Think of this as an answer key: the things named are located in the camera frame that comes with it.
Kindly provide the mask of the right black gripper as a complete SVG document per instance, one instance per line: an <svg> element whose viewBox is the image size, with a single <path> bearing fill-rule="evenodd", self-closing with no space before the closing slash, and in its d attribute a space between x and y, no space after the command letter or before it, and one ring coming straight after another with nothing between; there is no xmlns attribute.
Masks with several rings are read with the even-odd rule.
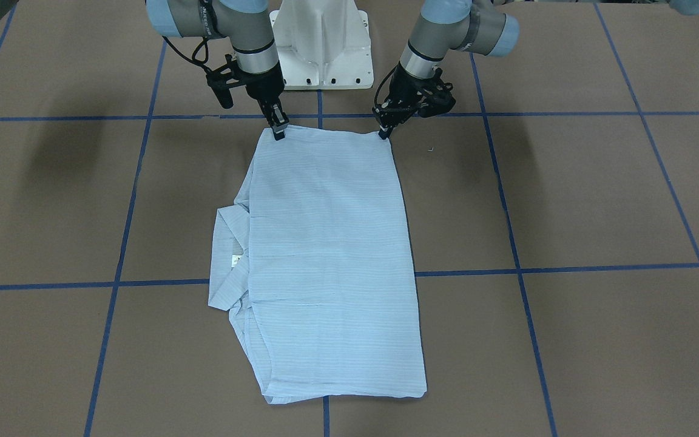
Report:
<svg viewBox="0 0 699 437"><path fill-rule="evenodd" d="M246 92L260 105L261 112L272 130L274 140L283 140L285 130L289 126L289 117L281 108L280 97L285 88L282 67L274 66L264 73L247 73L246 78Z"/></svg>

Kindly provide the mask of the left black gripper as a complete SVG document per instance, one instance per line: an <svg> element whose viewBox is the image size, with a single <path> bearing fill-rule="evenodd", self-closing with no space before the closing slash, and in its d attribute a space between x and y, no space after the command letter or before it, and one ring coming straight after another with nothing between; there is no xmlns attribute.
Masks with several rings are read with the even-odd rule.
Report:
<svg viewBox="0 0 699 437"><path fill-rule="evenodd" d="M378 135L389 139L394 128L408 121L429 105L435 87L434 78L418 78L410 75L401 64L391 70L388 94L383 104L373 105L373 114L379 124Z"/></svg>

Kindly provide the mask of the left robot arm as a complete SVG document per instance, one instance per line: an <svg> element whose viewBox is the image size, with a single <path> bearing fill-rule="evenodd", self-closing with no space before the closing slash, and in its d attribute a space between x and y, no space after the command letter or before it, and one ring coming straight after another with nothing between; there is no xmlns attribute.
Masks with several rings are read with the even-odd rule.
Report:
<svg viewBox="0 0 699 437"><path fill-rule="evenodd" d="M505 57L520 33L517 19L491 1L425 1L399 61L375 92L378 135L387 140L415 115L435 117L454 108L454 86L444 82L441 69L448 52Z"/></svg>

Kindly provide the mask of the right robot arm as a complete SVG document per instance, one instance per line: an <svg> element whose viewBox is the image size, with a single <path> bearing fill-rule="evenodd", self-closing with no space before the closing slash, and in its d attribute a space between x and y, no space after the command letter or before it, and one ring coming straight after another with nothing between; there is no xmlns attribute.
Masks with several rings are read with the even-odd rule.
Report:
<svg viewBox="0 0 699 437"><path fill-rule="evenodd" d="M245 88L258 103L275 140L285 138L289 118L280 96L285 80L266 1L146 1L154 30L183 60L205 72L219 105L233 107L231 89ZM228 39L225 65L208 66L208 42Z"/></svg>

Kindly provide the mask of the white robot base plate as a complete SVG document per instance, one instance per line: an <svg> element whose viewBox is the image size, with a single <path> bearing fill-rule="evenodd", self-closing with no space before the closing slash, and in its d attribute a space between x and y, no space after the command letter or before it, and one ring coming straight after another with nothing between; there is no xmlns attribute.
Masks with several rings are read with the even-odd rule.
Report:
<svg viewBox="0 0 699 437"><path fill-rule="evenodd" d="M368 16L354 1L283 1L269 19L286 90L373 85Z"/></svg>

